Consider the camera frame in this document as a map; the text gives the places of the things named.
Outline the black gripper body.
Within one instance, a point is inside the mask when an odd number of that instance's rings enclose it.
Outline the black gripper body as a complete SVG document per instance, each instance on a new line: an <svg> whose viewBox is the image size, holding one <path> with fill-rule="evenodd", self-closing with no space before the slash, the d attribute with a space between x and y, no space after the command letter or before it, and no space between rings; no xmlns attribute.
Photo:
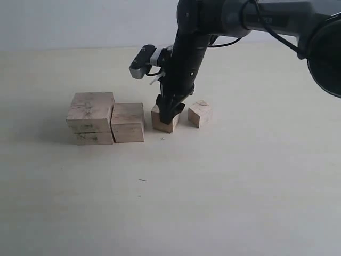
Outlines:
<svg viewBox="0 0 341 256"><path fill-rule="evenodd" d="M210 35L178 30L170 59L160 80L159 102L181 102L194 91L194 81L210 42Z"/></svg>

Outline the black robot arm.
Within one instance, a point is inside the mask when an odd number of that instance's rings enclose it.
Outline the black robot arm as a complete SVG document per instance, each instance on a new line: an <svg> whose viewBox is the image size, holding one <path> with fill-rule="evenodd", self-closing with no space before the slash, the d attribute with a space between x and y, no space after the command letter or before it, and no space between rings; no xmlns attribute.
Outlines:
<svg viewBox="0 0 341 256"><path fill-rule="evenodd" d="M340 97L340 1L179 1L178 30L156 103L169 124L184 109L205 52L217 36L265 31L307 60L314 81Z"/></svg>

